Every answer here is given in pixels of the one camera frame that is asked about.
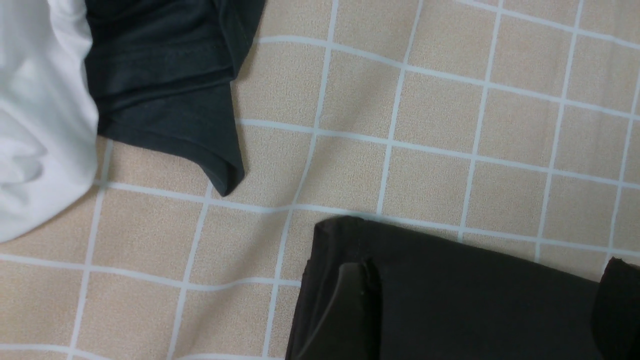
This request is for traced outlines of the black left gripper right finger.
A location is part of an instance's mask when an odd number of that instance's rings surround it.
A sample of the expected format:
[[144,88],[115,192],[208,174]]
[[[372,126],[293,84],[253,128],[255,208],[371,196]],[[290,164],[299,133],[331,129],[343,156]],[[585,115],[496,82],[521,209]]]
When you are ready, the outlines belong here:
[[611,258],[599,281],[592,335],[604,360],[640,358],[640,269]]

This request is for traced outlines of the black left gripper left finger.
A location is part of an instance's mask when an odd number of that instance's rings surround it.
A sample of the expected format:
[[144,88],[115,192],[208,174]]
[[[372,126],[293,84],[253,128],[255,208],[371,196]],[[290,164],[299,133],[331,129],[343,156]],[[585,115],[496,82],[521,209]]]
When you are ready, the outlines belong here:
[[304,275],[290,330],[291,360],[379,360],[383,294],[375,264],[341,264],[327,305],[311,305],[307,283]]

